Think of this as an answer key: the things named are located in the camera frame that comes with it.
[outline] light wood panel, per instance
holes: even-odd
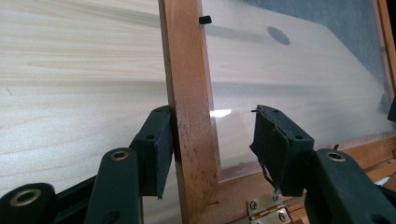
[[[95,175],[167,105],[157,1],[5,0],[0,33],[0,195]],[[181,222],[174,165],[144,206],[147,223]]]

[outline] black mechanical arm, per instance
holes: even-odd
[[[302,196],[310,223],[396,223],[396,195],[376,186],[346,153],[323,148],[281,111],[258,105],[254,141],[275,194]]]
[[[168,106],[154,109],[129,147],[102,158],[97,176],[55,194],[28,184],[0,200],[1,224],[143,223],[142,196],[163,197],[173,148]]]

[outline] wooden frame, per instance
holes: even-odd
[[[377,0],[384,31],[390,79],[396,91],[396,57],[386,0]],[[246,164],[248,175],[230,175],[219,163],[216,125],[210,118],[212,90],[200,0],[159,0],[169,105],[173,112],[177,183],[183,223],[226,223],[245,217],[246,201],[272,192],[258,171]],[[396,137],[346,148],[362,169],[392,158]]]

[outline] dark circular spot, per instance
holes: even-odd
[[[268,26],[267,28],[268,34],[278,43],[283,45],[289,45],[290,40],[285,33],[280,31],[279,29],[275,28],[274,26]]]
[[[111,160],[113,161],[122,161],[123,159],[127,158],[129,153],[127,151],[117,151],[111,154]]]
[[[342,154],[339,154],[337,152],[326,152],[326,156],[331,159],[332,161],[346,161],[347,158],[343,156]]]
[[[104,224],[113,224],[116,223],[120,219],[120,212],[119,211],[110,211],[107,212],[103,218],[102,223]]]
[[[375,224],[390,224],[390,222],[385,217],[377,214],[371,214],[370,220]]]

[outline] metal hinge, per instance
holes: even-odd
[[[247,201],[250,224],[291,223],[286,205],[277,196],[265,195]]]

